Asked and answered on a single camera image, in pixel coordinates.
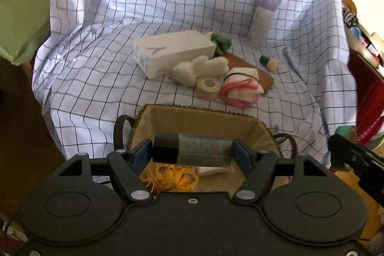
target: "white bottle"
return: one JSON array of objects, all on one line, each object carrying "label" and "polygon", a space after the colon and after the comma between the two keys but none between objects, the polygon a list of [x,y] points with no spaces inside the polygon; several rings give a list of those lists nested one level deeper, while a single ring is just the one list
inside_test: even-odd
[{"label": "white bottle", "polygon": [[266,36],[278,6],[278,0],[260,0],[249,29],[250,41],[248,44],[252,49],[260,50],[265,44]]}]

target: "white sheet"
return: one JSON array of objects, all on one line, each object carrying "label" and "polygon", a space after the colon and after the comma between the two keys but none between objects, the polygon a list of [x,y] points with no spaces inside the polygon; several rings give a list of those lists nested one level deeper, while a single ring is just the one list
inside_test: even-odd
[{"label": "white sheet", "polygon": [[[171,103],[252,115],[329,165],[327,137],[356,121],[340,0],[280,0],[260,52],[245,44],[254,9],[255,0],[51,0],[52,35],[38,50],[33,90],[64,156],[103,157],[113,150],[118,115]],[[203,101],[167,77],[146,79],[132,57],[133,39],[187,29],[230,37],[231,52],[261,68],[261,53],[278,58],[275,84],[241,111]],[[287,143],[283,149],[288,156]]]}]

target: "medical tape roll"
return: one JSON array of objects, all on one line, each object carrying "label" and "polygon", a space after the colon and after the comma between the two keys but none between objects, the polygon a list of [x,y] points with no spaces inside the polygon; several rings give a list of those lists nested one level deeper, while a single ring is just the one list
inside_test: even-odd
[{"label": "medical tape roll", "polygon": [[221,82],[215,77],[200,77],[197,80],[195,94],[206,101],[215,100],[221,89]]}]

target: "brown cutting board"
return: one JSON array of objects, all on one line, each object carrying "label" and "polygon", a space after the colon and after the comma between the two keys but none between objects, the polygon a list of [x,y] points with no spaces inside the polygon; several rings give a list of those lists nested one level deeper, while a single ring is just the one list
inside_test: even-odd
[{"label": "brown cutting board", "polygon": [[[228,59],[229,69],[232,69],[234,67],[256,68],[254,65],[251,65],[247,61],[245,61],[239,57],[236,57],[235,55],[230,54],[228,52],[223,54],[223,57]],[[274,79],[272,76],[270,76],[268,73],[264,72],[263,70],[260,70],[260,69],[258,69],[258,70],[259,70],[258,73],[259,73],[260,83],[262,84],[263,89],[265,91],[267,91],[272,86]]]}]

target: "white box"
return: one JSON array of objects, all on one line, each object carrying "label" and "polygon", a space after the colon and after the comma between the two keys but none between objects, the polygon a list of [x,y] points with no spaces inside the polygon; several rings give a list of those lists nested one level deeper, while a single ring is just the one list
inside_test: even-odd
[{"label": "white box", "polygon": [[135,39],[133,56],[148,78],[155,78],[172,72],[182,61],[200,55],[213,58],[215,50],[214,42],[191,30]]}]

